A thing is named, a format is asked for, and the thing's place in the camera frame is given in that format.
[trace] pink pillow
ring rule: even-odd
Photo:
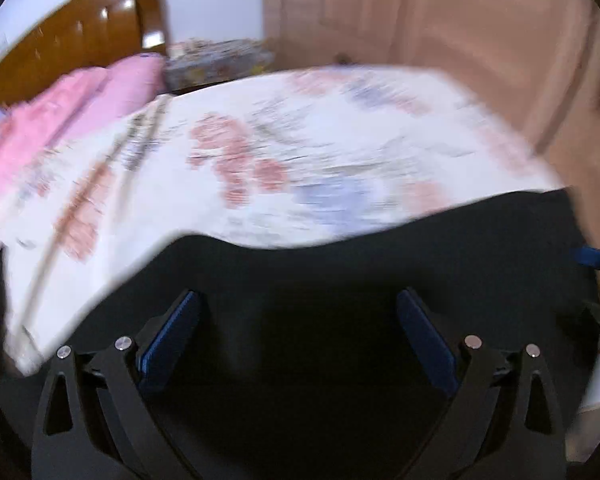
[[[0,122],[0,194],[107,80],[106,68],[74,70]]]
[[[160,54],[137,54],[110,65],[106,85],[67,125],[62,140],[99,130],[151,102],[162,85],[163,66]]]

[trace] brown headboard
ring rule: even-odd
[[[75,68],[166,53],[164,0],[71,0],[0,61],[0,105],[30,100]]]

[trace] bed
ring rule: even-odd
[[[70,1],[0,62],[0,104],[75,68],[163,53],[163,7]],[[439,70],[331,66],[161,95],[45,150],[0,198],[6,351],[35,370],[184,233],[254,248],[325,244],[559,187],[525,140]]]

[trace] bed sheet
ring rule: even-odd
[[[312,69],[161,96],[46,151],[0,199],[6,350],[35,370],[182,234],[325,244],[558,187],[516,132],[435,70]]]

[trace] wardrobe door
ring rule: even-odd
[[[396,61],[440,68],[533,144],[584,51],[590,0],[408,0]]]
[[[300,64],[387,63],[403,0],[286,0],[286,35]]]
[[[591,243],[600,247],[600,12],[595,18],[588,63],[546,160],[573,186],[576,214]]]
[[[280,51],[282,3],[282,0],[263,0],[264,37],[274,52]]]

